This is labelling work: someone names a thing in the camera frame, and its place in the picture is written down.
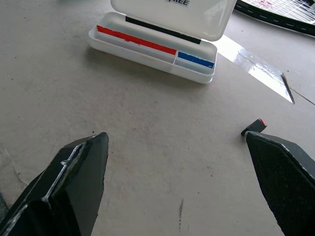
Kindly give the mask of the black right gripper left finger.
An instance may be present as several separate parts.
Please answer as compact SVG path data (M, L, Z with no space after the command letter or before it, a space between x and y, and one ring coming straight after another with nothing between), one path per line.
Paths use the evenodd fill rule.
M91 236L104 192L107 133L65 145L0 221L0 236Z

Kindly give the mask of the black eraser with red end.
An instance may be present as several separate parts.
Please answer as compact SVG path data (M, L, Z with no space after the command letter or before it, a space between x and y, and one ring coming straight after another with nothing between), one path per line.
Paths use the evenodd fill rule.
M248 131L261 133L266 127L267 124L261 118L258 118L241 132L241 136L244 137Z

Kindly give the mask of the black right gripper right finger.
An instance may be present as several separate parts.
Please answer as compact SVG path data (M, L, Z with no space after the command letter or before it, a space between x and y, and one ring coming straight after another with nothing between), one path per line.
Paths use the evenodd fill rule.
M296 143L245 134L261 192L285 236L315 236L315 160Z

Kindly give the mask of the white plastic case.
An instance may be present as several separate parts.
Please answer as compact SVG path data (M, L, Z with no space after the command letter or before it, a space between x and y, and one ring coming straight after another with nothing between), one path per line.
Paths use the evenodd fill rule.
M217 47L237 0L110 0L89 45L200 84L211 82Z

